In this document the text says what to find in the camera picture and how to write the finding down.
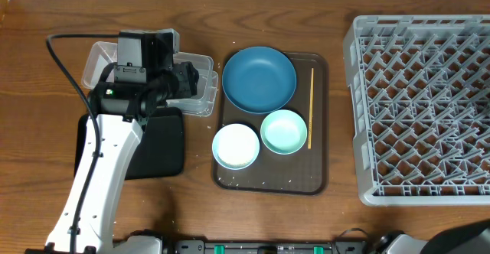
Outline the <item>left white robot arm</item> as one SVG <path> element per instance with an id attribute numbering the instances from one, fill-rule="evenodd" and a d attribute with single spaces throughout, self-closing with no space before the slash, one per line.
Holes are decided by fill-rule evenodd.
<path id="1" fill-rule="evenodd" d="M 150 230 L 114 243 L 113 229 L 128 167 L 146 164 L 156 176 L 162 160 L 182 163 L 184 127 L 172 99 L 197 92 L 198 71 L 176 63 L 178 32 L 121 31 L 117 60 L 95 87 L 81 95 L 88 118 L 83 152 L 73 185 L 45 253 L 170 253 L 172 244 Z"/>

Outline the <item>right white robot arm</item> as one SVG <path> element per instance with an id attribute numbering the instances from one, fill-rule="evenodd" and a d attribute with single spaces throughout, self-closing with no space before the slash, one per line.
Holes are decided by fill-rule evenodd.
<path id="1" fill-rule="evenodd" d="M 395 230 L 382 236 L 371 253 L 489 254 L 489 220 L 442 231 L 428 241 Z"/>

